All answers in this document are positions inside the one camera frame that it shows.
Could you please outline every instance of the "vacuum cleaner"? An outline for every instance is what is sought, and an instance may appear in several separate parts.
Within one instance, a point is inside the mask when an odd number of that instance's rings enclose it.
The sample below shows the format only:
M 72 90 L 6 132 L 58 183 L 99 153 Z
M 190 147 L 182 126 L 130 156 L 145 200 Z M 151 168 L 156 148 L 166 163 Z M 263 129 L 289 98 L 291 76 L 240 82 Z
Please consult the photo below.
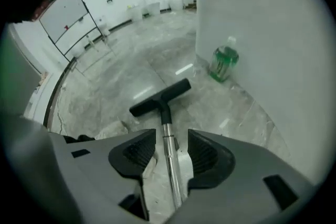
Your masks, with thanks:
M 172 115 L 168 102 L 190 89 L 191 86 L 189 81 L 183 79 L 130 108 L 130 112 L 135 117 L 146 114 L 154 109 L 160 111 L 161 123 L 163 126 L 164 154 L 166 157 L 175 209 L 182 205 L 183 191 L 179 159 L 176 152 L 177 140 L 173 133 Z

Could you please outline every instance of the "marble floor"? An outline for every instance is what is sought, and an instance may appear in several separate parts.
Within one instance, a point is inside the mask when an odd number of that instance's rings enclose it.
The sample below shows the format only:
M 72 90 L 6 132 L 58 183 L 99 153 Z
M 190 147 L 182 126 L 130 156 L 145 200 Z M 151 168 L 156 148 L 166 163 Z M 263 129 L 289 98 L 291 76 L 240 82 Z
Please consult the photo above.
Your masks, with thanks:
M 51 131 L 77 137 L 120 135 L 156 129 L 156 158 L 144 179 L 151 223 L 162 223 L 173 204 L 159 113 L 134 118 L 129 108 L 188 78 L 191 90 L 170 102 L 186 196 L 193 176 L 187 129 L 199 129 L 270 149 L 286 162 L 290 153 L 279 131 L 257 102 L 235 82 L 220 84 L 195 61 L 196 14 L 184 10 L 133 23 L 90 48 L 67 75 L 55 102 Z M 123 128 L 116 128 L 121 121 Z

